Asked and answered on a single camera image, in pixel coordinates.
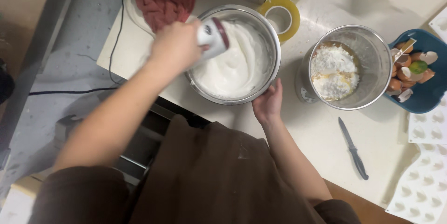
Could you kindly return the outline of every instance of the tape roll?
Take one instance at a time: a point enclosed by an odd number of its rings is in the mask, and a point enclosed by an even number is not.
[[[258,12],[273,25],[280,42],[292,38],[298,31],[301,21],[299,11],[290,0],[268,0]]]

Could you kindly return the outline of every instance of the lime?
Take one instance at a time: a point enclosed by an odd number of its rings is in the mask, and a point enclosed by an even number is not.
[[[413,61],[408,68],[412,73],[422,74],[428,69],[428,66],[425,61]]]

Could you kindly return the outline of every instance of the hand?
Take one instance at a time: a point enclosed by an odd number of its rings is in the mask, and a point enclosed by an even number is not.
[[[273,120],[281,120],[282,84],[281,79],[276,79],[276,88],[270,87],[252,101],[253,112],[262,126],[271,123]]]
[[[148,62],[156,62],[163,70],[178,75],[191,67],[201,56],[197,30],[201,22],[174,22],[156,35]]]

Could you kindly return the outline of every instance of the stainless steel bowl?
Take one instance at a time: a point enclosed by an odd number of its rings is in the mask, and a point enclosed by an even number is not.
[[[251,8],[240,5],[224,5],[215,7],[198,16],[198,18],[201,20],[209,17],[216,17],[220,20],[227,21],[237,20],[254,27],[260,33],[262,39],[264,40],[265,50],[267,52],[267,55],[270,57],[270,61],[267,67],[268,74],[261,82],[261,85],[255,87],[249,94],[238,98],[221,97],[207,92],[200,86],[200,84],[196,82],[194,75],[192,74],[192,70],[189,70],[185,72],[185,75],[191,83],[191,87],[201,96],[221,105],[240,105],[254,100],[262,93],[264,93],[265,90],[267,90],[271,82],[275,79],[276,74],[278,73],[279,64],[281,62],[281,45],[279,43],[278,35],[276,34],[275,29],[273,29],[270,22],[264,16]]]
[[[341,42],[350,47],[361,65],[357,88],[349,96],[335,101],[326,101],[318,94],[310,74],[312,56],[317,47],[327,41]],[[308,51],[299,71],[302,84],[308,92],[307,97],[320,99],[336,109],[356,110],[374,103],[385,92],[391,79],[393,61],[388,45],[378,33],[364,26],[346,25],[325,34],[314,48]]]

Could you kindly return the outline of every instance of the blue bowl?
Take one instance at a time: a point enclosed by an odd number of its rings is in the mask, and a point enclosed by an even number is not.
[[[403,103],[399,103],[386,93],[383,95],[409,112],[426,113],[438,106],[444,92],[447,91],[447,44],[425,30],[411,29],[401,34],[388,46],[392,49],[394,45],[408,41],[409,38],[417,40],[413,45],[412,53],[434,51],[438,54],[438,60],[428,66],[436,74],[425,83],[411,87],[414,94]]]

